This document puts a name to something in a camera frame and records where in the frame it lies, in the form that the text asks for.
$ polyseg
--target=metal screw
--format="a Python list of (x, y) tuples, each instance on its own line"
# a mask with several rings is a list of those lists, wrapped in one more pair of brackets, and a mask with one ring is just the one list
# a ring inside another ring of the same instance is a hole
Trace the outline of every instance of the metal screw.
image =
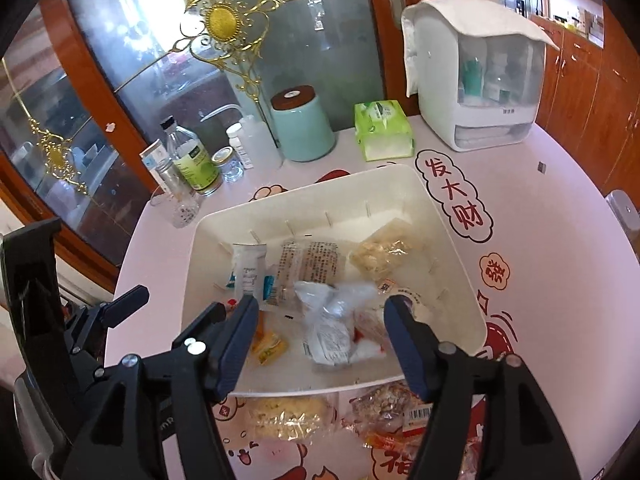
[(519, 366), (522, 365), (522, 359), (520, 358), (519, 355), (516, 354), (509, 354), (507, 355), (507, 357), (504, 358), (504, 361), (509, 365), (512, 366), (514, 368), (518, 368)]
[(456, 346), (449, 341), (443, 341), (438, 345), (438, 350), (443, 354), (453, 355), (456, 353)]
[(122, 358), (122, 365), (127, 368), (131, 368), (138, 364), (139, 357), (135, 354), (127, 354)]
[(207, 345), (205, 345), (202, 341), (194, 341), (187, 348), (187, 352), (191, 355), (199, 355), (202, 354), (207, 349)]

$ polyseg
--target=green label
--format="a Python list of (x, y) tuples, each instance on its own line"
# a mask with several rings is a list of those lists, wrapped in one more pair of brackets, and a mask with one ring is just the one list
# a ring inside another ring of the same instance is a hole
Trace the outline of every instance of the green label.
[(220, 170), (213, 164), (201, 142), (187, 155), (174, 160), (174, 164), (196, 191), (209, 187), (220, 174)]

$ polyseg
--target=beige container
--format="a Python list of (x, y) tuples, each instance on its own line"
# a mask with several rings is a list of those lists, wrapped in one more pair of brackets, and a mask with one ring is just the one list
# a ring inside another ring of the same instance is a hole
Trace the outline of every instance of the beige container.
[[(476, 294), (456, 253), (436, 205), (412, 168), (387, 166), (313, 184), (204, 217), (196, 228), (187, 276), (182, 328), (212, 301), (222, 298), (231, 268), (232, 243), (267, 244), (267, 266), (280, 257), (290, 238), (311, 234), (361, 242), (401, 218), (424, 236), (424, 264), (401, 267), (391, 277), (426, 301), (438, 315), (431, 327), (440, 340), (452, 341), (468, 354), (484, 345), (486, 325)], [(347, 280), (361, 279), (351, 264)], [(402, 378), (398, 359), (388, 355), (337, 370), (318, 370), (303, 351), (303, 325), (266, 313), (266, 330), (282, 334), (289, 350), (269, 366), (242, 370), (235, 393), (240, 396), (320, 394), (373, 386)]]

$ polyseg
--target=gold ornamental decoration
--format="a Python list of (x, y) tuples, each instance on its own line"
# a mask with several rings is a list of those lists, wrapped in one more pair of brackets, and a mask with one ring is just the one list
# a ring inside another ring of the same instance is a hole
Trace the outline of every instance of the gold ornamental decoration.
[(76, 191), (87, 195), (88, 189), (86, 184), (77, 178), (80, 172), (76, 170), (73, 162), (74, 159), (71, 153), (72, 139), (65, 139), (65, 137), (53, 134), (49, 130), (43, 130), (40, 127), (40, 123), (31, 116), (20, 96), (20, 92), (18, 92), (15, 87), (14, 80), (9, 74), (4, 57), (2, 58), (2, 66), (4, 67), (6, 78), (9, 81), (16, 100), (20, 103), (22, 110), (24, 110), (24, 113), (27, 115), (31, 133), (37, 139), (36, 146), (42, 150), (46, 172), (58, 180), (64, 180), (68, 184), (71, 184), (76, 188)]
[[(200, 61), (212, 64), (242, 78), (236, 85), (259, 104), (260, 78), (254, 64), (260, 57), (260, 47), (269, 31), (269, 13), (278, 9), (283, 0), (187, 0), (185, 12), (198, 9), (202, 28), (187, 34), (180, 25), (182, 38), (174, 43), (171, 52), (188, 50)], [(261, 27), (256, 26), (260, 18)], [(204, 57), (194, 51), (194, 44), (213, 46), (214, 57)]]

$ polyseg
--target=white table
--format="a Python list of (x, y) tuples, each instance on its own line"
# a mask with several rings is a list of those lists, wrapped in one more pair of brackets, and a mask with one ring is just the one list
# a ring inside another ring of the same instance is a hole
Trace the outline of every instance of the white table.
[[(513, 349), (523, 356), (558, 416), (583, 478), (591, 479), (640, 419), (640, 267), (631, 246), (596, 187), (538, 126), (520, 144), (455, 153), (419, 116), (410, 121), (416, 152), (435, 150), (448, 155), (463, 175), (446, 157), (440, 158), (445, 172), (437, 161), (419, 168), (429, 177), (432, 196), (445, 202), (456, 249), (478, 291), (489, 333), (484, 354), (497, 356)], [(425, 155), (427, 162), (439, 157), (424, 152), (423, 162)], [(538, 171), (539, 162), (546, 164), (545, 173)], [(262, 194), (278, 192), (316, 182), (332, 170), (354, 173), (396, 163), (416, 164), (415, 158), (365, 163), (353, 131), (345, 130), (336, 148), (318, 161), (287, 161), (273, 174), (250, 170), (237, 183), (224, 185), (204, 201), (198, 218), (247, 202), (261, 187), (271, 187)], [(444, 178), (450, 178), (450, 185), (456, 178), (468, 182), (452, 189)], [(459, 193), (465, 189), (469, 196)], [(468, 198), (480, 221), (470, 206), (460, 209), (466, 205), (460, 201)], [(442, 214), (449, 222), (444, 210)], [(176, 230), (146, 206), (122, 264), (116, 296), (140, 283), (148, 287), (150, 301), (109, 330), (107, 365), (129, 352), (148, 356), (165, 351), (180, 332), (195, 227), (193, 222)], [(228, 449), (236, 446), (238, 457), (238, 450), (248, 449), (248, 443), (239, 436), (241, 417), (234, 417), (242, 408), (237, 409), (235, 399), (229, 402), (232, 406), (223, 409), (222, 415), (229, 414), (222, 418), (232, 420), (219, 426), (221, 433), (230, 436)], [(172, 478), (180, 478), (177, 450), (172, 446), (166, 450), (168, 467)], [(283, 445), (277, 453), (271, 450), (272, 459), (265, 458), (266, 462), (259, 460), (261, 452), (267, 453), (266, 446), (249, 451), (252, 464), (230, 459), (239, 480), (273, 480), (284, 473), (302, 480), (301, 467), (309, 479), (321, 475), (326, 466), (325, 474), (333, 473), (340, 480), (356, 480), (371, 472), (383, 480), (406, 470), (405, 463), (363, 450), (351, 435), (341, 433), (314, 444), (306, 455), (293, 444)], [(278, 465), (273, 462), (274, 453), (282, 458)], [(287, 469), (281, 471), (285, 463)]]

